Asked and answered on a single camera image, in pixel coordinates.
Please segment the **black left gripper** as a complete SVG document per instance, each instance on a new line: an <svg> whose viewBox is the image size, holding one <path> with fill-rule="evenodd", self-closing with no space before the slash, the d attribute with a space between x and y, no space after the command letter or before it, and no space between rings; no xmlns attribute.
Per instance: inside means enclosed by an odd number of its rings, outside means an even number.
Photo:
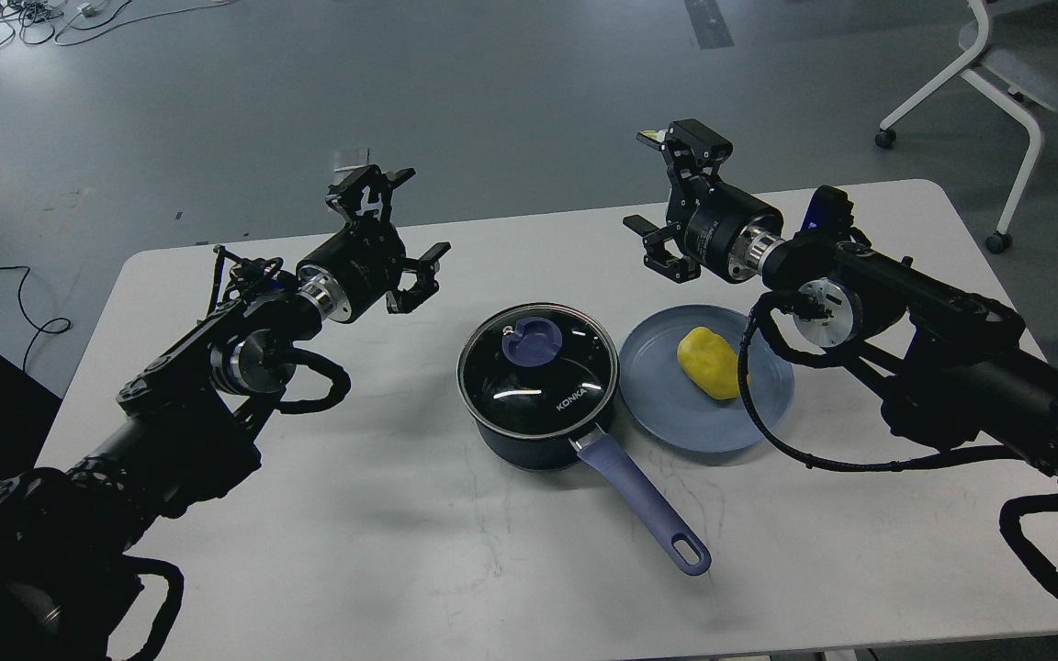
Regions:
<svg viewBox="0 0 1058 661"><path fill-rule="evenodd" d="M416 175L415 168L383 172L377 164L335 169L326 206L345 227L298 263L303 293L310 294L326 319L355 322L386 296L389 314L411 314L438 292L436 275L450 242L434 243L419 259L407 258L391 226L393 192ZM400 277L414 284L400 288Z"/></svg>

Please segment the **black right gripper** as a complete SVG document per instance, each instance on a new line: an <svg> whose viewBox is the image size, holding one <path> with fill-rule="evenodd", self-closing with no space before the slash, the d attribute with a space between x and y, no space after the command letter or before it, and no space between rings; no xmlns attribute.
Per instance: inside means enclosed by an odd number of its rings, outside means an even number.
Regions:
<svg viewBox="0 0 1058 661"><path fill-rule="evenodd" d="M782 213L734 185L722 183L720 166L734 145L697 118L672 121L667 129L638 131L636 140L664 158L672 184L667 225L661 229L642 215L626 215L623 226L641 239L643 263L672 282L689 282L701 267L727 282L744 282L758 274L747 229L782 233ZM669 251L673 241L681 258Z"/></svg>

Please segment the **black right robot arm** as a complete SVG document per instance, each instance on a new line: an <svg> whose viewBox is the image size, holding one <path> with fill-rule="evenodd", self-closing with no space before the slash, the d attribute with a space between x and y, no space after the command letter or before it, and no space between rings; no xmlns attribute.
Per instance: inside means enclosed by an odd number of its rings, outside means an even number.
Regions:
<svg viewBox="0 0 1058 661"><path fill-rule="evenodd" d="M809 469L884 473L1017 459L1058 482L1058 368L1020 348L1024 319L1011 307L945 284L893 259L857 229L849 192L821 185L801 229L782 236L782 214L734 185L720 166L729 140L694 118L643 130L663 155L671 192L665 222L641 215L625 225L644 263L673 282L703 269L730 284L759 277L729 380L758 430ZM748 355L763 335L777 356L815 369L843 368L881 400L893 435L933 449L894 462L853 464L796 449L770 432L750 393ZM1025 536L1021 520L1058 513L1058 493L1009 499L998 527L1007 547L1058 599L1058 569Z"/></svg>

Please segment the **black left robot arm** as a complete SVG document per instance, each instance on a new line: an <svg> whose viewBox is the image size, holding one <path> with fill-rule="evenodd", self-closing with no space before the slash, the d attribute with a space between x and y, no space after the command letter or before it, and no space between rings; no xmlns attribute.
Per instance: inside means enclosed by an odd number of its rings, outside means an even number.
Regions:
<svg viewBox="0 0 1058 661"><path fill-rule="evenodd" d="M182 570L131 548L156 520L226 497L261 467L273 414L332 409L350 390L334 361L306 350L324 322L383 300L406 314L438 290L433 244L411 258L393 194L414 169L341 168L326 205L344 224L298 261L215 247L209 305L193 330L120 390L125 419L72 469L0 461L0 660L106 660L144 577L165 582L136 660L156 660L186 594Z"/></svg>

